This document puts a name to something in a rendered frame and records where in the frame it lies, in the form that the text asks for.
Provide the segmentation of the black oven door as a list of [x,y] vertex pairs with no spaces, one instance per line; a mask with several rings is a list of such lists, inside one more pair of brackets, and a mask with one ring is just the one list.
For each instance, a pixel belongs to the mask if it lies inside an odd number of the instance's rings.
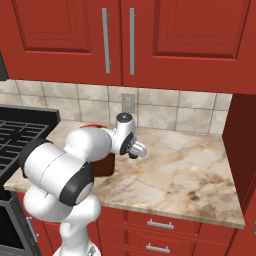
[[1,189],[0,256],[42,256],[18,198]]

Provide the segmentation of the tall red cupboard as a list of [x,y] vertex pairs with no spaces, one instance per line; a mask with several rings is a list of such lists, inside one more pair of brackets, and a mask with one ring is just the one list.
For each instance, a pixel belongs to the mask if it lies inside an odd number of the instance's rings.
[[256,95],[233,95],[222,139],[245,220],[227,256],[256,256]]

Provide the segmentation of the dark range hood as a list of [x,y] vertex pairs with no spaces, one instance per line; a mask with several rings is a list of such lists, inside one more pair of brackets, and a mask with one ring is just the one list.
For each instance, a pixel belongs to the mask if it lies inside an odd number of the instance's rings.
[[8,80],[8,73],[4,64],[2,54],[0,52],[0,81]]

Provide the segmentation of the red drawer front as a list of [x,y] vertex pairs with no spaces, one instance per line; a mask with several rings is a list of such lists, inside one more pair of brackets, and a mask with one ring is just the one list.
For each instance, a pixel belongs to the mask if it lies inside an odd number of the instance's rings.
[[[147,221],[153,219],[155,222],[169,223],[172,222],[174,230],[152,227],[147,225]],[[134,211],[125,211],[124,220],[130,224],[141,225],[143,227],[154,228],[163,232],[176,232],[198,236],[201,224],[198,222],[176,219],[172,217],[159,216],[153,214],[139,213]]]
[[[147,235],[133,231],[124,232],[124,241],[127,246],[141,249],[143,252],[153,253],[156,256],[193,256],[195,249],[195,243],[191,241],[180,238],[165,239],[163,236]],[[148,243],[161,248],[168,246],[170,254],[147,250],[146,245]]]

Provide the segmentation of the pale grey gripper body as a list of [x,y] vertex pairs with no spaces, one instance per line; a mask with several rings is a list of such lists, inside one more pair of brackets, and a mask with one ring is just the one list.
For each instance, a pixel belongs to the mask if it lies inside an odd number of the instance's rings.
[[129,157],[131,159],[137,159],[138,157],[144,158],[147,154],[147,148],[139,141],[135,141],[129,150]]

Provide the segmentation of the dark red box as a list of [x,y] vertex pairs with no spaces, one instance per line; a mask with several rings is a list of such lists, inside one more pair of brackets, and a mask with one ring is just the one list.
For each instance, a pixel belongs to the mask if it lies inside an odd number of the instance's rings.
[[81,127],[78,149],[84,161],[81,171],[87,180],[111,176],[114,173],[115,156],[111,152],[112,139],[104,129]]

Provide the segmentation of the black gas hob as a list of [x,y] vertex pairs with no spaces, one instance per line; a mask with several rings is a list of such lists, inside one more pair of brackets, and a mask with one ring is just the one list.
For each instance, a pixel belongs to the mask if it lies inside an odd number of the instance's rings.
[[19,168],[19,154],[30,141],[46,138],[59,122],[58,109],[0,104],[0,180]]

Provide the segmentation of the grey wall socket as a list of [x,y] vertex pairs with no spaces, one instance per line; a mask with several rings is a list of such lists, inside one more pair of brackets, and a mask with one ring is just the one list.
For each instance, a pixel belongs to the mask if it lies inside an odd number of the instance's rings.
[[135,95],[134,94],[122,94],[122,111],[127,113],[135,112]]

